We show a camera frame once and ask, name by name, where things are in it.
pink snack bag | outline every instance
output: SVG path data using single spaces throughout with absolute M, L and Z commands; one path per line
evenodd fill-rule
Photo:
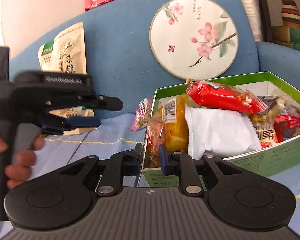
M 147 126 L 148 121 L 150 119 L 151 107 L 152 107 L 152 98 L 151 99 L 145 98 L 140 102 L 136 111 L 134 122 L 131 127 L 131 131 L 136 131 Z

green box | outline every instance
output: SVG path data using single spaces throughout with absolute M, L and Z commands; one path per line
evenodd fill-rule
M 272 26 L 272 38 L 277 41 L 300 44 L 300 29 Z
M 248 88 L 256 96 L 271 95 L 276 90 L 282 95 L 286 94 L 290 97 L 293 104 L 300 107 L 300 91 L 270 72 L 215 78 L 209 81 L 240 86 L 242 89 Z M 157 89 L 154 95 L 151 115 L 171 97 L 185 93 L 188 86 L 189 84 L 181 84 Z M 164 176 L 160 168 L 149 168 L 146 157 L 147 147 L 145 147 L 143 152 L 142 173 L 150 187 L 178 186 L 178 178 L 176 176 Z M 269 177 L 300 163 L 300 135 L 259 151 L 225 158 L 224 160 L 262 176 Z
M 288 43 L 288 42 L 285 42 L 285 41 L 276 41 L 276 40 L 274 40 L 273 42 L 276 43 L 276 44 L 279 44 L 281 46 L 285 46 L 285 47 L 288 47 L 288 48 L 291 48 L 291 49 L 296 49 L 296 50 L 300 51 L 300 44 Z

gripper handle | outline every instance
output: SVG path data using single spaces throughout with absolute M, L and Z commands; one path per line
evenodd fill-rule
M 0 135 L 9 146 L 4 153 L 0 153 L 0 221 L 8 220 L 3 206 L 5 195 L 8 192 L 5 167 L 15 164 L 14 159 L 18 152 L 31 149 L 40 132 L 39 127 L 30 123 L 15 124 L 7 120 L 0 120 Z

pink blossom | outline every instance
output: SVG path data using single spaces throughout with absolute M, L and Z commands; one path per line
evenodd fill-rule
M 169 24 L 170 24 L 170 25 L 174 24 L 174 19 L 173 19 L 173 18 L 171 18 L 171 19 L 169 20 Z
M 210 53 L 212 52 L 212 48 L 207 46 L 207 44 L 202 43 L 199 48 L 197 48 L 199 55 L 201 57 L 209 57 Z
M 191 40 L 192 43 L 198 42 L 197 38 L 195 38 L 195 37 L 190 38 L 190 40 Z
M 211 41 L 212 38 L 218 39 L 219 38 L 219 30 L 216 27 L 212 27 L 211 23 L 206 22 L 204 25 L 204 29 L 198 30 L 198 33 L 201 35 L 205 35 L 204 39 L 206 41 Z
M 182 14 L 183 6 L 176 3 L 174 6 L 171 6 L 171 11 L 173 14 Z

striped decorative figure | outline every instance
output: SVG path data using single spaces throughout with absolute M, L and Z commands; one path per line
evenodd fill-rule
M 294 0 L 282 0 L 283 26 L 300 29 L 300 11 Z

